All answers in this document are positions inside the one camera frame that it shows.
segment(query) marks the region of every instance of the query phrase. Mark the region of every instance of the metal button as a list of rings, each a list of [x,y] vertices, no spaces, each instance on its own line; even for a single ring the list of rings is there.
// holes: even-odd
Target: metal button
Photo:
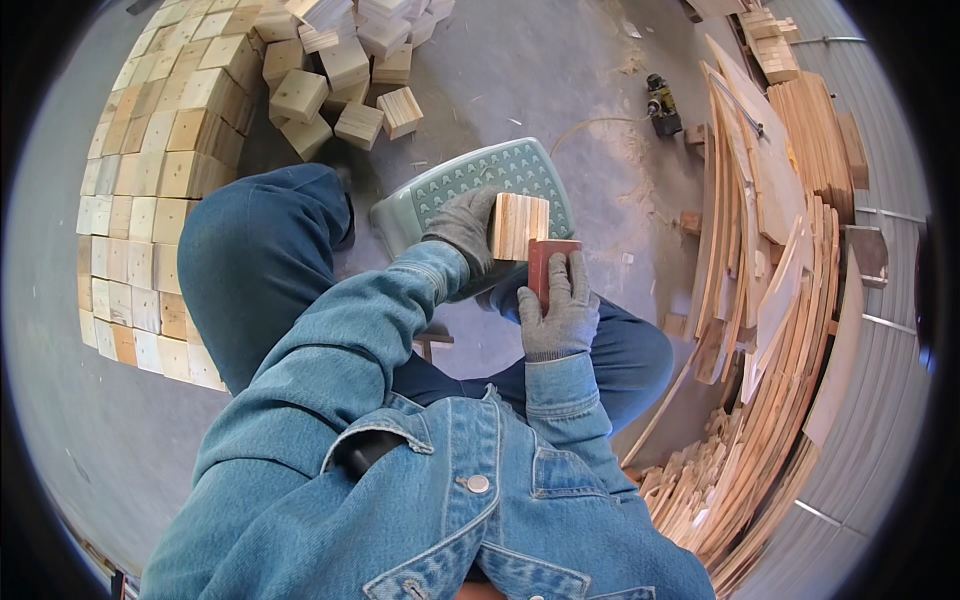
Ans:
[[[483,475],[473,475],[467,480],[467,489],[473,493],[483,493],[490,489],[490,480]]]

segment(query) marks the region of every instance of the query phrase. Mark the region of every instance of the concrete floor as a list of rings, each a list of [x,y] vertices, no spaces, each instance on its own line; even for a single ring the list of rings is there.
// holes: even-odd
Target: concrete floor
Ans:
[[[3,326],[15,406],[50,494],[95,546],[138,574],[189,494],[201,437],[229,396],[109,361],[80,341],[74,226],[84,157],[116,73],[152,12],[132,17],[125,6],[103,8],[36,120],[6,223]],[[627,36],[624,20],[643,39]],[[357,157],[357,244],[338,256],[338,276],[388,263],[362,217],[417,173],[411,163],[433,166],[526,135],[549,148],[581,121],[639,118],[653,71],[670,83],[684,122],[704,122],[703,33],[739,56],[726,21],[694,26],[674,0],[458,3],[414,53],[410,86],[426,115],[420,131],[394,142],[381,135],[369,156]],[[580,129],[554,160],[594,289],[651,322],[685,313],[697,242],[673,222],[681,210],[700,209],[702,160],[679,136],[659,140],[649,123],[618,122]],[[241,174],[295,161],[260,109]],[[456,339],[434,354],[452,376],[491,374],[522,355],[519,328],[472,301],[442,306],[436,323]],[[674,350],[681,365],[692,347],[675,343]],[[637,463],[699,438],[714,396],[698,384],[684,388]],[[618,436],[614,449],[625,452],[653,412]]]

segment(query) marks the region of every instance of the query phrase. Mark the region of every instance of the jeans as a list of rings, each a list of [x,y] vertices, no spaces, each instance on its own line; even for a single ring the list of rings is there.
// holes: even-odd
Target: jeans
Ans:
[[[177,267],[187,309],[233,395],[250,385],[267,352],[320,294],[336,283],[332,246],[349,208],[336,173],[306,163],[226,185],[190,213]],[[516,284],[492,294],[517,322]],[[655,326],[602,300],[590,350],[600,401],[625,427],[669,383],[673,349]],[[416,354],[394,371],[394,391],[422,406],[443,397],[483,397],[487,383],[525,415],[525,361],[495,375],[457,380]]]

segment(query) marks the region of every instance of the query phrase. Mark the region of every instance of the person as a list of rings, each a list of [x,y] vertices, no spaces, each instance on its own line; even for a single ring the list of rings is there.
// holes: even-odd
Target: person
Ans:
[[[234,398],[142,598],[713,597],[608,439],[661,394],[671,347],[589,290],[579,252],[550,258],[545,316],[526,287],[491,294],[521,327],[506,371],[458,381],[412,353],[492,267],[494,198],[448,201],[387,269],[339,283],[353,217],[333,169],[238,180],[193,210],[180,286]]]

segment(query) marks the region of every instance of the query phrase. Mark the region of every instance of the power tool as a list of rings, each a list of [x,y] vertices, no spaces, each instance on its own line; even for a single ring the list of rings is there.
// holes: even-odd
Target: power tool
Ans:
[[[657,73],[647,77],[647,91],[650,100],[647,102],[647,114],[653,121],[654,131],[659,137],[666,137],[684,130],[677,112],[677,104],[673,101],[673,94],[666,84],[666,80]]]

